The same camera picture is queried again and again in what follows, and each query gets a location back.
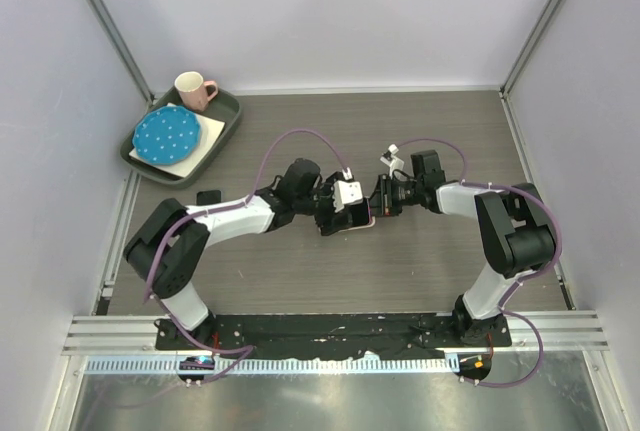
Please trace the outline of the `purple smartphone black screen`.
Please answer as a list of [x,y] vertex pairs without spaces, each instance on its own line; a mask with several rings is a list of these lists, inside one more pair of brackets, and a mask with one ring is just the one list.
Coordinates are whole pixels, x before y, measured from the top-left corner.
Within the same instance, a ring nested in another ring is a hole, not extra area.
[[370,214],[369,203],[363,199],[357,204],[348,206],[349,223],[351,228],[369,227],[374,219]]

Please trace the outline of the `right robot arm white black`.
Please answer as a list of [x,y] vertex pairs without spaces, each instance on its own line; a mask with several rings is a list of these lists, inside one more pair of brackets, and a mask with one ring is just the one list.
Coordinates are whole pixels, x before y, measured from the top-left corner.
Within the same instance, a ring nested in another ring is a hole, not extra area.
[[434,150],[412,154],[409,175],[397,153],[392,145],[380,158],[389,171],[378,177],[369,198],[373,216],[398,216],[407,206],[421,206],[477,221],[485,264],[457,298],[451,322],[457,342],[475,345],[496,329],[516,289],[552,263],[560,248],[553,221],[530,183],[496,188],[448,181]]

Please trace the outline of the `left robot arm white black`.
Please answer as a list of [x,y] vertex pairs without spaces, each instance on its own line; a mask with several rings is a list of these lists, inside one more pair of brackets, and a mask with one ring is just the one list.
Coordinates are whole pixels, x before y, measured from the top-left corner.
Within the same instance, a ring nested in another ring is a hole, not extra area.
[[216,203],[202,193],[195,206],[162,201],[124,248],[123,257],[169,315],[190,349],[212,344],[215,315],[198,295],[192,278],[205,250],[245,235],[276,231],[296,216],[311,216],[321,235],[372,223],[361,185],[338,171],[323,178],[319,166],[299,158],[252,196]]

